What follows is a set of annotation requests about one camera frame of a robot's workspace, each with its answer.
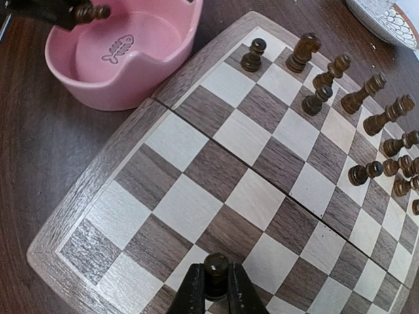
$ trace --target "dark wooden chess piece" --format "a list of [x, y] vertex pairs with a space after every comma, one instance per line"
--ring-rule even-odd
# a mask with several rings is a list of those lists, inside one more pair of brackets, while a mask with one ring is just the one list
[[397, 98], [393, 105], [387, 106], [382, 114], [366, 118], [363, 122], [364, 130], [368, 135], [374, 136], [382, 130], [388, 122], [395, 122], [400, 116], [405, 116], [414, 108], [414, 101], [410, 95]]
[[304, 98], [301, 107], [306, 114], [315, 116], [321, 111], [323, 103], [332, 97], [332, 95], [333, 91], [331, 87], [327, 85], [320, 86], [314, 95], [310, 95]]
[[403, 174], [405, 175], [406, 178], [411, 178], [414, 175], [419, 175], [419, 157], [415, 158], [410, 163], [406, 171], [403, 170]]
[[410, 149], [414, 144], [419, 144], [419, 131], [404, 133], [401, 139], [388, 139], [384, 142], [383, 148], [386, 155], [392, 157], [397, 155], [403, 147]]
[[101, 20], [111, 15], [111, 7], [108, 5], [91, 5], [84, 3], [73, 9], [73, 14], [78, 24], [90, 23], [93, 20]]
[[313, 80], [315, 89], [319, 89], [321, 85], [328, 85], [332, 87], [334, 79], [340, 79], [343, 72], [349, 69], [351, 65], [351, 58], [347, 54], [337, 56], [333, 62], [327, 65], [327, 72], [319, 74]]
[[356, 113], [365, 98], [368, 96], [375, 96], [379, 90], [382, 90], [387, 83], [386, 78], [382, 73], [379, 75], [373, 75], [367, 82], [365, 82], [364, 86], [360, 91], [350, 93], [342, 98], [340, 103], [342, 104], [342, 108], [349, 114]]
[[247, 72], [256, 72], [262, 66], [261, 56], [266, 49], [266, 42], [261, 38], [256, 38], [251, 42], [249, 52], [242, 58], [240, 64]]
[[414, 200], [413, 201], [412, 212], [413, 212], [413, 215], [415, 215], [415, 216], [419, 215], [419, 200]]
[[410, 181], [404, 179], [396, 179], [394, 181], [394, 192], [395, 195], [401, 197], [409, 193], [410, 190], [419, 189], [419, 175], [412, 178]]
[[411, 162], [412, 158], [407, 155], [400, 157], [397, 161], [392, 159], [386, 160], [382, 163], [384, 174], [387, 177], [392, 177], [399, 171], [399, 169], [402, 169], [402, 171], [405, 172], [410, 167]]
[[375, 178], [381, 175], [383, 172], [383, 167], [380, 162], [371, 162], [365, 167], [363, 166], [354, 166], [349, 169], [349, 181], [355, 185], [362, 185], [367, 182], [368, 178]]
[[304, 34], [295, 46], [292, 55], [285, 62], [287, 68], [292, 72], [301, 73], [307, 62], [312, 59], [312, 54], [319, 51], [320, 47], [320, 40], [314, 33]]

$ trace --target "wooden table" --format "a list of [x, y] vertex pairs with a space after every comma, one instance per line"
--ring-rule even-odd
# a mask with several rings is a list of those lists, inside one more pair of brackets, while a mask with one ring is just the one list
[[[376, 100], [391, 103], [411, 93], [419, 62], [413, 52], [382, 43], [348, 11], [344, 1], [207, 0], [194, 51], [249, 10], [256, 10], [296, 35], [314, 31], [322, 53], [352, 55], [348, 74], [359, 84], [376, 71], [388, 86]], [[101, 113], [81, 105], [50, 74], [43, 50], [49, 27], [15, 18], [0, 46], [0, 302], [1, 313], [74, 313], [30, 269], [26, 250], [39, 228], [101, 146], [130, 115]], [[418, 123], [419, 107], [400, 119], [405, 130]], [[416, 282], [405, 313], [414, 313]]]

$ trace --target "chessboard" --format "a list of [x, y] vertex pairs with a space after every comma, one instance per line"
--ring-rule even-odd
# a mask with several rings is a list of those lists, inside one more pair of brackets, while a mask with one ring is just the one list
[[[249, 73], [240, 63], [256, 38], [266, 50]], [[189, 266], [220, 252], [271, 314], [400, 313], [419, 267], [419, 195], [395, 195], [401, 171], [360, 186], [348, 172], [387, 160], [384, 141], [403, 130], [367, 135], [363, 121], [383, 109], [368, 97], [347, 114], [340, 100], [360, 86], [346, 74], [307, 115], [331, 61], [320, 51], [291, 72], [298, 40], [250, 12], [207, 45], [77, 180], [27, 252], [33, 269], [80, 313], [164, 314]]]

